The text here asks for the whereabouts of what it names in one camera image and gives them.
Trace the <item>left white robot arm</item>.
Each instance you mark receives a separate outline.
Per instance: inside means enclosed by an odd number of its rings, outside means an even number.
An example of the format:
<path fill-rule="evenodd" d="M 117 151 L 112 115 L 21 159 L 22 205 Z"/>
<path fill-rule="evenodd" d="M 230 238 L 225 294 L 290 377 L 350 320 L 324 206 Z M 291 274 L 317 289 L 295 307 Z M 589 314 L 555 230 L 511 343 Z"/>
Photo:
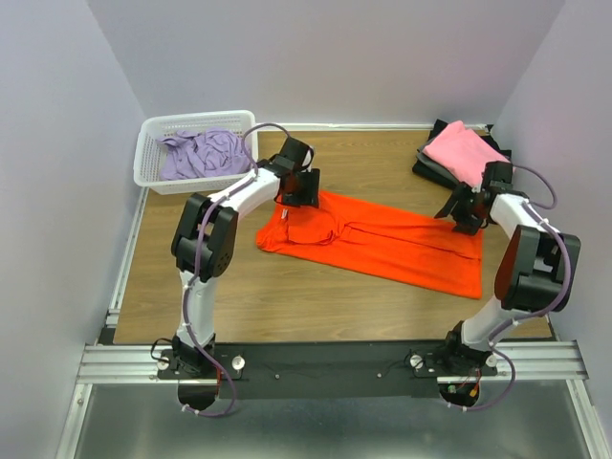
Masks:
<path fill-rule="evenodd" d="M 233 258 L 238 225 L 259 206 L 280 199 L 290 207 L 318 206 L 320 170 L 315 149 L 288 137 L 280 151 L 234 185 L 186 201 L 171 243 L 183 284 L 181 321 L 172 339 L 173 359 L 192 378 L 219 372 L 214 342 L 214 305 L 220 276 Z"/>

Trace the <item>orange t-shirt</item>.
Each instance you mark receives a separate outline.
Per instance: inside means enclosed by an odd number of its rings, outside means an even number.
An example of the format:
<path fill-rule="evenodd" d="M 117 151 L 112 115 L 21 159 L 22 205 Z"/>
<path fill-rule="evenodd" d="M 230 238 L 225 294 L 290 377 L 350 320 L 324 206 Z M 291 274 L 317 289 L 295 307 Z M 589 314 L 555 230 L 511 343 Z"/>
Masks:
<path fill-rule="evenodd" d="M 319 205 L 277 205 L 255 236 L 261 251 L 478 299 L 483 237 L 450 222 L 321 191 Z"/>

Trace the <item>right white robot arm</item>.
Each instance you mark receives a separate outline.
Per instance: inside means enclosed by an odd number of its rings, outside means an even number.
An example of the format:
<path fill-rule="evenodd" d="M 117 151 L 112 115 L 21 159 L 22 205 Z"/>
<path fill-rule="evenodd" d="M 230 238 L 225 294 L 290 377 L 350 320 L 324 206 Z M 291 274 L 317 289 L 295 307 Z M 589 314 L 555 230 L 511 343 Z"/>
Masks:
<path fill-rule="evenodd" d="M 538 205 L 514 189 L 513 175 L 510 163 L 487 163 L 480 186 L 460 183 L 436 215 L 452 218 L 454 231 L 462 234 L 474 236 L 495 224 L 509 238 L 492 298 L 457 323 L 435 354 L 435 362 L 453 375 L 482 368 L 512 330 L 562 310 L 570 297 L 581 242 L 541 216 Z"/>

